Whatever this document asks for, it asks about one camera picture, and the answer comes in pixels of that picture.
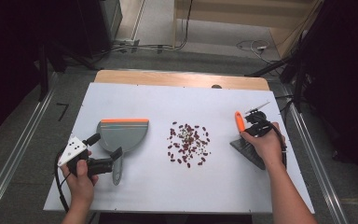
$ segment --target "person's right hand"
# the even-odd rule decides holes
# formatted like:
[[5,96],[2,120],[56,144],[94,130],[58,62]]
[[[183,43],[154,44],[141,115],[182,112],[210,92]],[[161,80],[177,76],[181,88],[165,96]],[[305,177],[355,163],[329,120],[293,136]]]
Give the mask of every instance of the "person's right hand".
[[[272,124],[279,130],[279,124],[272,122]],[[270,130],[262,137],[253,137],[247,132],[241,132],[241,136],[251,143],[257,154],[263,159],[266,166],[271,164],[282,163],[282,150],[279,136],[274,130]]]

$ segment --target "orange brush handle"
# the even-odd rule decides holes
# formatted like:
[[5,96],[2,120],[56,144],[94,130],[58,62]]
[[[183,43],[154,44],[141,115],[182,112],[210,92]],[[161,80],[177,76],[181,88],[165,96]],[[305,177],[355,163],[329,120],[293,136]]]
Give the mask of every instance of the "orange brush handle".
[[245,123],[243,123],[243,117],[239,111],[235,112],[235,121],[237,122],[238,131],[244,132],[245,131]]

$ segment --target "black tripod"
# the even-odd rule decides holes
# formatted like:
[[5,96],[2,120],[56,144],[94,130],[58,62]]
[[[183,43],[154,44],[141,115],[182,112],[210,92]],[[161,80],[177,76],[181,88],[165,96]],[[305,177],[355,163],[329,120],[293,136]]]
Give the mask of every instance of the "black tripod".
[[300,103],[302,86],[304,84],[306,74],[308,72],[306,61],[308,61],[309,58],[307,58],[307,52],[310,50],[311,46],[315,46],[315,44],[313,43],[315,36],[321,29],[322,24],[326,20],[327,15],[331,10],[334,9],[334,7],[335,4],[330,4],[329,1],[324,2],[324,5],[322,6],[316,20],[310,27],[307,34],[304,37],[303,35],[300,36],[300,38],[298,39],[297,47],[290,56],[276,63],[272,63],[257,72],[245,76],[261,77],[264,76],[266,73],[287,64],[284,67],[283,72],[281,73],[280,80],[282,83],[288,83],[290,82],[290,80],[293,79],[294,76],[296,76],[295,92],[292,103],[295,105],[297,112],[301,113]]
[[39,52],[39,73],[40,73],[40,96],[39,101],[42,101],[48,93],[48,60],[56,72],[65,72],[66,63],[62,55],[67,55],[75,61],[83,64],[89,70],[98,71],[93,64],[86,61],[83,57],[73,53],[71,50],[51,39],[44,39],[40,42],[38,47]]

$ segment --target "white table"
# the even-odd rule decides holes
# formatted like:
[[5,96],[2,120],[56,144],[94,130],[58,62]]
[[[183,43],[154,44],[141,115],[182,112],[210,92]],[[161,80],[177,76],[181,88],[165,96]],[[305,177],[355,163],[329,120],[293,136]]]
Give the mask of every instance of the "white table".
[[[123,176],[114,186],[111,174],[100,175],[91,210],[152,213],[271,213],[269,178],[247,161],[229,142],[240,138],[234,121],[236,110],[271,103],[262,111],[284,129],[271,91],[91,83],[76,120],[73,134],[86,139],[95,133],[100,119],[149,118],[149,130],[141,145],[124,157]],[[172,122],[205,126],[212,152],[208,160],[187,168],[170,162],[167,137]],[[298,169],[289,139],[288,173],[310,211],[313,207]],[[107,158],[97,144],[93,158]],[[70,193],[63,191],[68,202]],[[45,210],[62,210],[53,182]]]

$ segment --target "black cable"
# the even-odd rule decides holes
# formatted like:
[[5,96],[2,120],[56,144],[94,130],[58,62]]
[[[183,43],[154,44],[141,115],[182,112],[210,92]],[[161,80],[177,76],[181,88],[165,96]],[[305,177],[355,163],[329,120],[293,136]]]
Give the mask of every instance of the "black cable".
[[56,184],[57,184],[57,189],[58,192],[60,193],[60,200],[63,206],[63,209],[65,209],[65,212],[68,213],[69,211],[69,206],[68,203],[65,200],[65,196],[62,193],[62,188],[61,188],[61,183],[60,183],[60,176],[58,175],[58,160],[60,159],[61,154],[65,151],[65,147],[63,147],[62,149],[60,149],[60,151],[57,153],[56,159],[54,160],[54,176],[55,176],[55,180],[56,180]]
[[119,49],[138,49],[138,48],[151,48],[151,49],[167,49],[167,50],[180,50],[182,49],[188,40],[188,24],[190,21],[190,15],[191,15],[191,9],[193,6],[193,0],[190,1],[190,6],[188,8],[188,12],[187,12],[187,18],[186,18],[186,33],[185,33],[185,39],[184,41],[182,41],[182,43],[179,46],[175,46],[174,48],[172,48],[171,45],[138,45],[138,46],[132,46],[132,45],[121,45],[120,47],[117,47],[115,49],[112,49],[111,51],[116,51]]
[[313,10],[318,6],[318,4],[315,4],[315,6],[312,8],[312,10],[310,11],[310,14],[308,15],[308,17],[302,21],[298,26],[296,26],[296,28],[292,31],[292,33],[290,33],[289,36],[287,36],[282,42],[280,42],[279,44],[276,44],[275,47],[280,46],[281,44],[283,44],[284,42],[286,42],[286,40],[292,36],[292,34],[298,29],[298,27],[300,27],[302,24],[304,24],[305,22],[307,22],[310,19],[310,15],[312,15],[312,12],[314,12]]
[[268,126],[271,127],[275,131],[275,133],[278,135],[278,139],[280,141],[281,151],[282,151],[282,163],[283,163],[284,167],[287,168],[286,145],[283,142],[281,132],[269,120],[266,120],[266,119],[264,119],[264,118],[262,118],[260,116],[255,115],[255,114],[253,114],[252,116],[254,116],[254,117],[258,118],[258,119],[264,120],[268,124]]
[[61,182],[60,184],[60,188],[62,188],[63,183],[65,183],[66,179],[68,178],[69,175],[71,175],[72,173],[69,172],[69,174],[65,177],[65,179]]

